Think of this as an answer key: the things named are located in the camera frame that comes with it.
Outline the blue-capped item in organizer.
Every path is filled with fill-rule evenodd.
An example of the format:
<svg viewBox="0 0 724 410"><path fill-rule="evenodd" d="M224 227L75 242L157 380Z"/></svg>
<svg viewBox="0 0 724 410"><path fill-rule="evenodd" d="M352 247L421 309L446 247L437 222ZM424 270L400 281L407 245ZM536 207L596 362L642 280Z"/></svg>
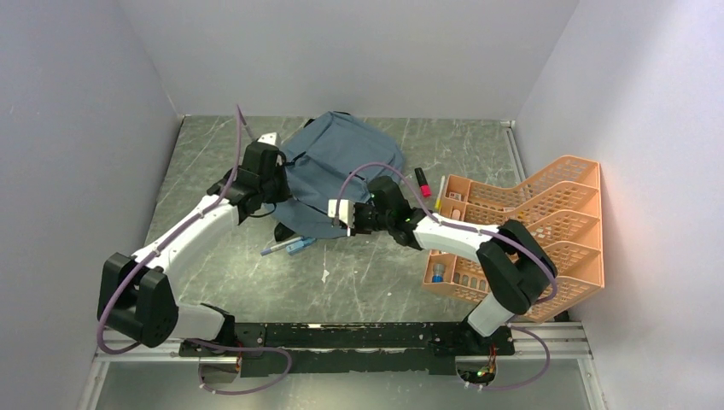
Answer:
<svg viewBox="0 0 724 410"><path fill-rule="evenodd" d="M447 266L441 263L435 263L432 270L432 283L442 283L444 281L444 275L446 273Z"/></svg>

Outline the pink highlighter marker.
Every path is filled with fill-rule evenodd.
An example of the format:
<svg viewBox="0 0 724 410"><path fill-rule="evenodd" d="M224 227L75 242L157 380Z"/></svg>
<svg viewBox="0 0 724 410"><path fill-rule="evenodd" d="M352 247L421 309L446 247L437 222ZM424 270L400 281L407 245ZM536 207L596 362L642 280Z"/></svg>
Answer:
<svg viewBox="0 0 724 410"><path fill-rule="evenodd" d="M424 198L431 197L431 189L429 187L429 182L427 180L427 177L424 173L424 170L421 167L416 167L414 169L415 178L419 187L419 191Z"/></svg>

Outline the yellow pen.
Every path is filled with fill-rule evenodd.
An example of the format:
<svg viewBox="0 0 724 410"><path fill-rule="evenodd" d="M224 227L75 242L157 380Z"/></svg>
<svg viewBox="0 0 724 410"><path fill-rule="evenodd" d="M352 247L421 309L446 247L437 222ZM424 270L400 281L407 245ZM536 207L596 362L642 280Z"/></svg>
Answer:
<svg viewBox="0 0 724 410"><path fill-rule="evenodd" d="M441 209L441 201L442 201L445 191L446 191L446 183L447 183L447 177L445 175L443 175L441 177L439 189L438 189L436 199L435 199L435 210Z"/></svg>

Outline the orange plastic desk organizer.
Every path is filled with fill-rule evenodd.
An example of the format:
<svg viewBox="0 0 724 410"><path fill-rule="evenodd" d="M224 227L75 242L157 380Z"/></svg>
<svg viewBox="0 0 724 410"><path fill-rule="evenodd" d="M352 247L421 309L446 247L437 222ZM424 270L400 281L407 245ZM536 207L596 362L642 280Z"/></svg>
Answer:
<svg viewBox="0 0 724 410"><path fill-rule="evenodd" d="M558 270L558 293L524 315L545 322L604 288L601 172L596 161L564 155L513 188L447 177L441 215L500 225L521 221Z"/></svg>

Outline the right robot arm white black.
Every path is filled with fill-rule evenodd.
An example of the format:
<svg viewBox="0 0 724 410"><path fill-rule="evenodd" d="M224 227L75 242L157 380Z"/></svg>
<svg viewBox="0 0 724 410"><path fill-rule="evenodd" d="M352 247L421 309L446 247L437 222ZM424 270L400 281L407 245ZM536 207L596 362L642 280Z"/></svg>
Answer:
<svg viewBox="0 0 724 410"><path fill-rule="evenodd" d="M424 205L412 206L388 176L373 179L367 188L368 202L329 202L329 216L348 235L385 231L403 247L439 250L481 266L489 293L463 321L460 340L468 352L482 353L502 325L548 301L546 289L558 291L555 264L522 222L475 225L446 218Z"/></svg>

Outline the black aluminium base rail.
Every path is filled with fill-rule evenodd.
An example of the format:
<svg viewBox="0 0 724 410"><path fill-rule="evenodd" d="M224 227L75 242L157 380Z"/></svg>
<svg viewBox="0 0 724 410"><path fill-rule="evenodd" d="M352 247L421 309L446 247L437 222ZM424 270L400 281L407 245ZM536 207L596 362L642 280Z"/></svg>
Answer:
<svg viewBox="0 0 724 410"><path fill-rule="evenodd" d="M96 353L101 362L193 363L223 378L294 374L427 372L491 378L505 360L586 359L590 348L575 322L502 326L490 337L461 331L457 322L238 323L237 345L221 351L170 338L155 348Z"/></svg>

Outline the blue-grey backpack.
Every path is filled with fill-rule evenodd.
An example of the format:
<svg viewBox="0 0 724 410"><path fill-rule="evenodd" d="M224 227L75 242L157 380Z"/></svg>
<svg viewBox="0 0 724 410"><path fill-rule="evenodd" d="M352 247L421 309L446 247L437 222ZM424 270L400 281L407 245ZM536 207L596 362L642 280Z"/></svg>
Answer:
<svg viewBox="0 0 724 410"><path fill-rule="evenodd" d="M345 231L332 225L328 201L337 198L344 180L357 167L386 163L401 171L405 158L385 132L348 113L330 111L309 120L282 152L292 197L277 205L271 216L278 242L292 237L334 239Z"/></svg>

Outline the blue pen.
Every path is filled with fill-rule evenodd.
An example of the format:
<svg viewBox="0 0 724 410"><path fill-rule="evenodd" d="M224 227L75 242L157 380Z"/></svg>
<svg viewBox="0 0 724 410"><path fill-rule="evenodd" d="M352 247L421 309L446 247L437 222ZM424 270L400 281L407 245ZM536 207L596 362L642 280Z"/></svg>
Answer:
<svg viewBox="0 0 724 410"><path fill-rule="evenodd" d="M285 249L287 246L289 246L293 243L299 242L301 239L302 239L302 237L294 237L294 238L288 239L286 241L283 241L281 243L276 243L276 244L272 245L271 247L261 250L260 255L266 256L271 253L277 252L281 249Z"/></svg>

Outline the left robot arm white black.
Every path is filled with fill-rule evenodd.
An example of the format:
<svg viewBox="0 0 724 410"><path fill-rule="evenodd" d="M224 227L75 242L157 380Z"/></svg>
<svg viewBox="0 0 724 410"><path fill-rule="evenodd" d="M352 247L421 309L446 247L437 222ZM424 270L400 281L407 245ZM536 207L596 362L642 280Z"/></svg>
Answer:
<svg viewBox="0 0 724 410"><path fill-rule="evenodd" d="M102 268L97 316L98 347L120 354L103 341L106 328L133 345L154 348L169 338L199 339L213 354L237 347L235 319L208 304L179 301L182 273L196 257L244 220L262 217L264 205L289 199L280 138L267 133L250 143L242 163L212 185L196 207L157 240L130 256L115 253Z"/></svg>

